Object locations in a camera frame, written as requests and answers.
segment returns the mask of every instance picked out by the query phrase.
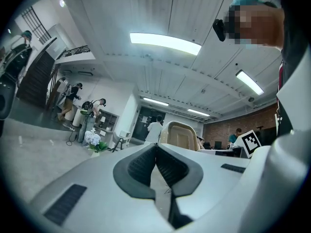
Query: red brick wall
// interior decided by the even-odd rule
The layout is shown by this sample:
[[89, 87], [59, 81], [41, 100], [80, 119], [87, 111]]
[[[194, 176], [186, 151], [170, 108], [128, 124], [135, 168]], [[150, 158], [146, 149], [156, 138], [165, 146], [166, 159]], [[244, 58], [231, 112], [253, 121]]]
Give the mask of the red brick wall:
[[237, 128], [241, 128], [242, 133], [246, 133], [250, 130], [257, 131], [257, 127], [259, 126], [263, 126], [263, 130], [275, 127], [276, 120], [274, 114], [276, 113], [276, 109], [277, 104], [274, 104], [245, 116], [205, 124], [203, 137], [206, 142], [210, 142], [211, 146], [215, 145], [215, 141], [221, 141], [222, 147], [225, 147], [228, 143], [229, 136], [235, 133]]

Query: black metal railing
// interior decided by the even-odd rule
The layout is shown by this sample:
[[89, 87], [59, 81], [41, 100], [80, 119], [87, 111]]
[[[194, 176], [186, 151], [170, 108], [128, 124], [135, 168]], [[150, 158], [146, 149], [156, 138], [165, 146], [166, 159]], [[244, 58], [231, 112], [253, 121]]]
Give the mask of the black metal railing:
[[72, 56], [79, 53], [91, 52], [88, 46], [82, 46], [71, 50], [64, 50], [57, 58], [57, 60], [61, 58], [65, 58], [68, 56]]
[[21, 16], [42, 44], [51, 39], [49, 32], [44, 28], [32, 7], [22, 12]]

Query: white ceiling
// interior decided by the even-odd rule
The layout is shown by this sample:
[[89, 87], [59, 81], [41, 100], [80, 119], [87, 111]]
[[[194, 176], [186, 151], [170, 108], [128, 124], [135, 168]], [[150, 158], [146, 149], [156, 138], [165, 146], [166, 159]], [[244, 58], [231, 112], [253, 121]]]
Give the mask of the white ceiling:
[[[172, 111], [179, 107], [180, 113], [187, 115], [187, 108], [197, 109], [211, 114], [209, 120], [213, 120], [270, 100], [278, 85], [278, 50], [249, 50], [218, 40], [212, 23], [224, 16], [231, 2], [72, 0], [66, 4], [70, 7], [76, 3], [69, 10], [92, 53], [102, 62], [103, 76], [136, 83], [141, 96], [171, 101], [168, 109]], [[194, 56], [164, 47], [132, 44], [129, 33], [133, 32], [169, 35], [202, 48]], [[260, 85], [263, 95], [256, 95], [235, 77], [240, 69]], [[255, 98], [253, 103], [248, 102], [249, 97]], [[207, 122], [206, 118], [198, 119]]]

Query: door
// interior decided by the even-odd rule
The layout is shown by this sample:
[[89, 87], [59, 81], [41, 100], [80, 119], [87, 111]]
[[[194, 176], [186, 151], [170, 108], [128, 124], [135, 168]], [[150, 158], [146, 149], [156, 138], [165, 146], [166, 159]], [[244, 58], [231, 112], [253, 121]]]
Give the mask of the door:
[[158, 111], [155, 109], [142, 107], [139, 112], [139, 116], [136, 122], [136, 126], [134, 128], [134, 132], [132, 137], [141, 141], [145, 141], [147, 135], [148, 135], [148, 126], [152, 122], [156, 122], [156, 117], [158, 115], [163, 117], [163, 120], [165, 118], [165, 112]]

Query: fluorescent light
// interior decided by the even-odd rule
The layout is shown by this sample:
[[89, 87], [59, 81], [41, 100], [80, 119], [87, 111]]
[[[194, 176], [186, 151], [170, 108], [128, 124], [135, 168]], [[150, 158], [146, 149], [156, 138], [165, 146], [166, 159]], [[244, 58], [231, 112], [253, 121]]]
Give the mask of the fluorescent light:
[[64, 7], [66, 4], [65, 4], [64, 0], [60, 0], [60, 1], [59, 1], [59, 5], [60, 5], [61, 7]]
[[164, 105], [164, 106], [169, 106], [168, 103], [163, 103], [163, 102], [160, 102], [160, 101], [157, 101], [157, 100], [153, 100], [153, 99], [149, 99], [149, 98], [144, 98], [144, 100], [152, 102], [152, 103], [158, 103], [158, 104], [161, 104], [161, 105]]
[[132, 43], [150, 44], [198, 55], [201, 46], [190, 41], [153, 33], [130, 33]]
[[240, 70], [236, 74], [237, 78], [241, 81], [243, 81], [245, 84], [247, 84], [254, 92], [256, 92], [258, 95], [261, 95], [263, 93], [263, 90], [259, 87], [258, 84], [256, 84], [255, 81], [253, 81], [243, 70]]
[[192, 109], [188, 109], [188, 111], [196, 113], [196, 114], [200, 114], [200, 115], [203, 115], [203, 116], [206, 116], [206, 117], [209, 117], [209, 114], [205, 114], [203, 112], [195, 111], [195, 110], [192, 110]]

